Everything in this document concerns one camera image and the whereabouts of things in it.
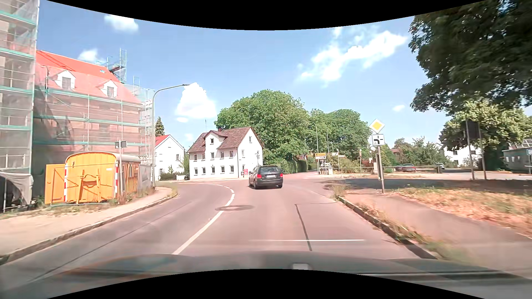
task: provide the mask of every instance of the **manhole cover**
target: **manhole cover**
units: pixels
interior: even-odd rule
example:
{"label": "manhole cover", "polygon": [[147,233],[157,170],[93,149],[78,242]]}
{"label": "manhole cover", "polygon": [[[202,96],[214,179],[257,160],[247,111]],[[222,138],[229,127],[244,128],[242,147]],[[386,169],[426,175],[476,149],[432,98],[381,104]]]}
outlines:
{"label": "manhole cover", "polygon": [[221,206],[217,207],[215,210],[217,211],[241,211],[241,210],[249,210],[254,208],[252,205],[247,204],[236,204],[236,205],[228,205],[228,206]]}

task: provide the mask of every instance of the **parked car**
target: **parked car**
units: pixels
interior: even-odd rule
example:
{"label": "parked car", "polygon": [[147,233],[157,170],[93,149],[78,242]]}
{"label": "parked car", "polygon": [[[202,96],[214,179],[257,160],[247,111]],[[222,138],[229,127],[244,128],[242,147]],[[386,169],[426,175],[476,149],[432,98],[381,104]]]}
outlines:
{"label": "parked car", "polygon": [[404,172],[415,172],[415,166],[414,164],[412,163],[405,163],[403,164],[403,166],[401,167],[402,171]]}
{"label": "parked car", "polygon": [[282,188],[282,171],[276,165],[257,165],[249,173],[249,186],[257,189],[265,186],[278,186]]}

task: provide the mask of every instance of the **yellow diamond sign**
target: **yellow diamond sign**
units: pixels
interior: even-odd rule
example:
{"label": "yellow diamond sign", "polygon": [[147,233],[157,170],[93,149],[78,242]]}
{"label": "yellow diamond sign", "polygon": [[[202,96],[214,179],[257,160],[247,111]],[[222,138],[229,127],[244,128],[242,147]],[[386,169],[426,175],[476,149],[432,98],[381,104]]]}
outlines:
{"label": "yellow diamond sign", "polygon": [[375,134],[379,134],[379,132],[384,128],[384,123],[378,119],[375,119],[370,125],[369,128],[375,132]]}

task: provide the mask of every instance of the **traffic sign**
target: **traffic sign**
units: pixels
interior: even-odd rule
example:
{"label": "traffic sign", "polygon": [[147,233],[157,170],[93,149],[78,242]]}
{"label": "traffic sign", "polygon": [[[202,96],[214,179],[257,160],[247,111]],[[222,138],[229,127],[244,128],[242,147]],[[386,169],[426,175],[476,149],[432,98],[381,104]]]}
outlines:
{"label": "traffic sign", "polygon": [[384,123],[375,118],[375,120],[369,125],[369,128],[375,132],[375,134],[379,134],[379,132],[384,128]]}
{"label": "traffic sign", "polygon": [[384,145],[384,134],[371,135],[371,142],[373,145]]}

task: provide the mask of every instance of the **white house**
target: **white house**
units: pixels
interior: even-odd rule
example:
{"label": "white house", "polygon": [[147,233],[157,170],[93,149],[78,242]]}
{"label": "white house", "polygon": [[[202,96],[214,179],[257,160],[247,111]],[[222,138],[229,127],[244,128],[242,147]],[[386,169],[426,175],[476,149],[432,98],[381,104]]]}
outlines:
{"label": "white house", "polygon": [[262,165],[262,149],[251,127],[202,133],[188,150],[190,179],[241,177]]}
{"label": "white house", "polygon": [[174,172],[183,172],[181,162],[185,156],[185,148],[172,136],[163,135],[155,138],[155,171],[159,180],[163,173],[168,172],[172,166]]}

